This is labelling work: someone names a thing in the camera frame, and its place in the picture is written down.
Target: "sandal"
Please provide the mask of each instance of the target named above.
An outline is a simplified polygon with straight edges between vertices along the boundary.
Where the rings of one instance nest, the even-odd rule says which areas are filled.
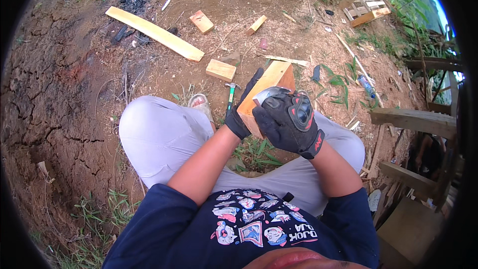
[[[199,105],[196,105],[193,107],[193,102],[195,99],[197,98],[202,98],[204,100],[203,103],[199,104]],[[210,122],[214,122],[212,120],[212,114],[211,114],[211,106],[209,106],[209,101],[207,100],[206,96],[203,95],[202,93],[197,93],[195,94],[194,96],[192,96],[190,99],[189,99],[189,102],[187,104],[187,106],[189,108],[194,108],[194,109],[197,109],[199,110],[200,112],[204,113],[207,117],[207,119],[210,121]]]

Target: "small white object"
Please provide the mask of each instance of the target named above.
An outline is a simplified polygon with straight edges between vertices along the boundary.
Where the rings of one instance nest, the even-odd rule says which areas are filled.
[[[170,3],[171,0],[166,0],[166,3],[164,4],[164,6],[161,8],[161,11],[163,11],[167,6],[168,4]]]
[[[370,211],[376,212],[379,207],[380,196],[382,196],[382,192],[380,189],[375,189],[369,196],[368,196],[368,207]]]

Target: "cartoon print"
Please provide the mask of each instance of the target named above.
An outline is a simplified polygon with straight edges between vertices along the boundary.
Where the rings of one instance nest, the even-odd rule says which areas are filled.
[[[220,207],[220,206],[229,206],[230,204],[232,203],[235,203],[236,201],[230,201],[230,202],[220,202],[216,205],[214,205],[215,207]]]
[[[250,197],[250,198],[260,198],[259,193],[251,191],[251,190],[245,190],[245,191],[242,192],[242,194],[244,194],[245,196]]]
[[[297,221],[307,222],[307,220],[299,212],[293,212],[292,211],[292,212],[289,212],[289,214],[292,215],[292,217],[294,217]]]
[[[229,245],[237,238],[237,236],[234,235],[234,229],[226,225],[225,221],[218,221],[218,228],[211,235],[211,239],[215,236],[218,238],[218,243],[222,245]]]
[[[250,241],[256,246],[263,247],[262,244],[262,222],[255,221],[239,228],[239,239],[242,242]]]
[[[254,208],[254,204],[256,203],[255,200],[252,200],[248,197],[242,199],[239,201],[239,203],[247,210],[250,210],[252,208]]]
[[[277,197],[273,196],[272,194],[264,194],[264,196],[267,197],[270,200],[276,200],[277,199]]]
[[[284,211],[281,210],[272,212],[269,214],[269,216],[272,217],[271,222],[282,221],[283,223],[285,223],[286,221],[291,219],[289,215],[287,215]]]
[[[284,246],[287,242],[287,235],[284,233],[280,226],[269,227],[264,231],[264,236],[267,237],[267,243],[269,243],[270,245]]]
[[[239,211],[239,208],[236,207],[225,207],[222,209],[214,208],[212,213],[216,215],[219,219],[227,219],[232,223],[236,223],[236,214]]]
[[[246,209],[242,209],[242,219],[244,220],[244,223],[249,223],[252,220],[261,218],[265,219],[266,218],[266,212],[262,210],[256,210],[252,212],[247,212]]]
[[[300,210],[299,208],[297,208],[296,206],[294,206],[294,205],[291,204],[291,203],[283,202],[283,204],[284,204],[285,206],[289,207],[289,209],[291,209],[292,211],[296,211],[296,212],[297,212],[297,211]]]
[[[274,206],[277,204],[279,201],[278,200],[270,200],[268,202],[263,202],[260,204],[259,208],[261,209],[269,209],[270,207]]]
[[[232,194],[234,194],[234,191],[228,192],[226,194],[221,194],[221,195],[218,196],[218,198],[216,200],[218,200],[218,201],[229,200],[231,198]]]

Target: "hand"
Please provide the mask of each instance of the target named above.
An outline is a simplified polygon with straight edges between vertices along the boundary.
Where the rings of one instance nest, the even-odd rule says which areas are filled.
[[[242,96],[240,97],[240,101],[237,105],[234,105],[231,108],[231,114],[226,117],[224,120],[224,124],[229,127],[229,129],[237,135],[241,140],[243,140],[245,137],[250,135],[250,131],[242,121],[241,117],[239,116],[237,109],[238,106],[242,103],[242,101],[247,97],[249,94],[250,90],[256,85],[257,81],[259,80],[260,77],[262,77],[262,74],[264,74],[264,69],[259,68],[257,69],[256,73],[254,76],[251,78],[251,80],[247,83],[246,88],[244,89],[244,93],[242,93]]]
[[[255,107],[252,114],[272,145],[313,159],[324,140],[309,99],[297,93],[277,94]]]

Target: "forearm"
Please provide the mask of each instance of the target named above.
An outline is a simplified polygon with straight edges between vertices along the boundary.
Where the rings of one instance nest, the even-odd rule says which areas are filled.
[[[327,197],[349,195],[362,188],[360,176],[327,141],[323,142],[315,158],[309,161],[317,171],[322,191]]]
[[[202,205],[240,140],[223,125],[171,177],[168,186]]]

